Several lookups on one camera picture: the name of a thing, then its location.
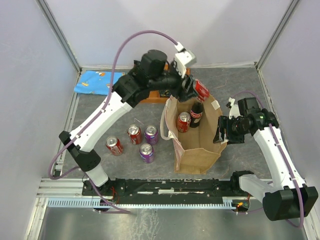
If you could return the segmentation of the tan canvas tote bag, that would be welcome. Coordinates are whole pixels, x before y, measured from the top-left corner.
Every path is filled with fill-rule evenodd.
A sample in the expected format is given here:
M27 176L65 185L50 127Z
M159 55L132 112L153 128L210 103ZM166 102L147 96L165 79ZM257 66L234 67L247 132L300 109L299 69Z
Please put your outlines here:
M171 96L162 111L159 133L162 139L171 140L174 146L174 172L179 174L204 175L216 163L226 148L226 143L213 143L218 119L223 115L218 101L210 95L203 103L199 126L179 132L179 114L190 112L195 98L179 102Z

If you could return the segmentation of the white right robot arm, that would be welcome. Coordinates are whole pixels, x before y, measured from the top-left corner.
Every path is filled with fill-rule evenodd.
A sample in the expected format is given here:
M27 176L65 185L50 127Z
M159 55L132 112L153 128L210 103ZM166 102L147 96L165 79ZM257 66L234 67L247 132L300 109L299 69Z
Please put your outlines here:
M220 116L214 143L243 144L250 134L266 160L271 184L259 179L252 171L235 171L229 183L236 196L247 192L262 204L271 221L298 218L303 221L314 207L319 193L308 186L298 173L282 140L275 114L261 106L257 97L240 100L229 98L229 114Z

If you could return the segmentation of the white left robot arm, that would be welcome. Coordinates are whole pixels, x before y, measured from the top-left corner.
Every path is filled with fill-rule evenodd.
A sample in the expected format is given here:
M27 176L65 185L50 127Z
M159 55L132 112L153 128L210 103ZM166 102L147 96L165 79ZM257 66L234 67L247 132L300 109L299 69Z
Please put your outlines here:
M165 70L167 55L160 50L149 50L117 80L107 99L80 126L59 134L59 139L99 195L106 195L111 183L103 170L100 156L94 150L98 140L117 120L147 99L152 91L169 90L180 101L198 97L196 79L186 74L187 68L196 61L192 51L184 49L174 55Z

